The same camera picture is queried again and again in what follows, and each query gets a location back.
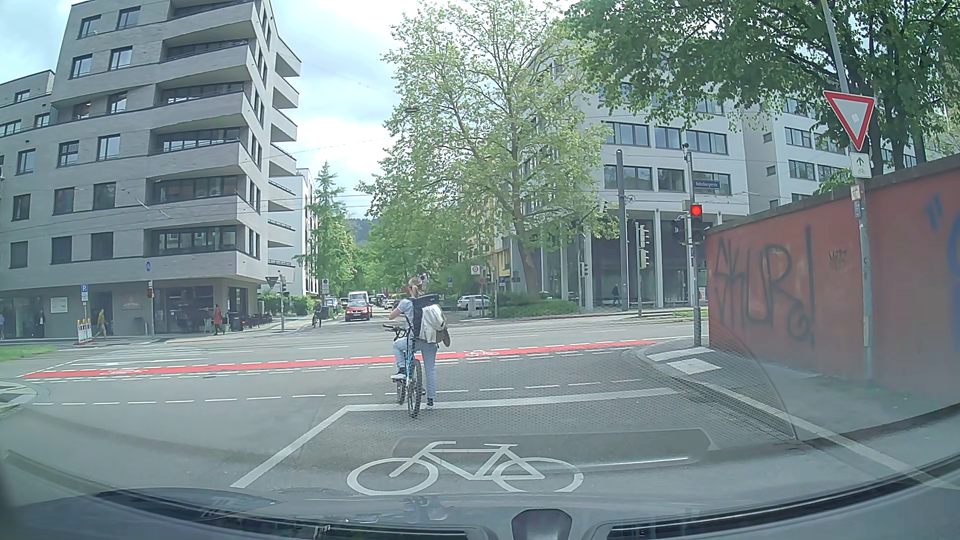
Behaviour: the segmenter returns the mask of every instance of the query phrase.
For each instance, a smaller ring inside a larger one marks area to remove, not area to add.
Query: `blue bicycle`
[[[404,353],[406,359],[404,363],[407,366],[406,379],[396,382],[396,402],[402,404],[403,400],[406,399],[407,412],[410,414],[410,418],[417,418],[417,415],[420,414],[423,394],[426,393],[426,390],[423,389],[423,369],[420,366],[420,359],[416,355],[417,339],[415,337],[411,338],[410,332],[404,327],[395,325],[383,325],[383,327],[394,333],[394,341],[401,337],[407,338],[407,347]]]

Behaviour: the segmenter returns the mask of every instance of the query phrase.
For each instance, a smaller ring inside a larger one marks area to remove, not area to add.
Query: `sky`
[[[52,10],[38,10],[37,4]],[[0,81],[56,66],[74,0],[0,0]],[[391,141],[383,122],[399,98],[392,67],[381,56],[395,46],[390,26],[417,0],[273,0],[277,30],[303,61],[288,79],[300,92],[300,107],[285,110],[298,125],[298,140],[282,143],[297,167],[312,175],[329,160],[351,216],[366,211],[370,197],[354,188],[379,171]]]

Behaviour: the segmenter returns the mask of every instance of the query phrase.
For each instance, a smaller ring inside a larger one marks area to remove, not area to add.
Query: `white car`
[[[457,308],[461,311],[467,310],[470,307],[470,299],[476,299],[477,309],[481,307],[491,307],[493,306],[493,300],[489,296],[484,294],[468,294],[467,296],[461,296],[460,300],[457,301]]]

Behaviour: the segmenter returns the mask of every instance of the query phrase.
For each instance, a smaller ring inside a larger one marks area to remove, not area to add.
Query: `yield sign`
[[[824,90],[824,97],[833,107],[833,112],[836,112],[840,123],[847,130],[847,135],[853,140],[853,146],[859,152],[863,148],[863,140],[867,138],[870,115],[874,113],[874,98],[829,90]]]

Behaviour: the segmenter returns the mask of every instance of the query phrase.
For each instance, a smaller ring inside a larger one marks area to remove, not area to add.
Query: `red car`
[[[373,313],[367,303],[363,300],[351,300],[347,302],[347,312],[344,314],[344,322],[361,319],[369,321],[373,318]]]

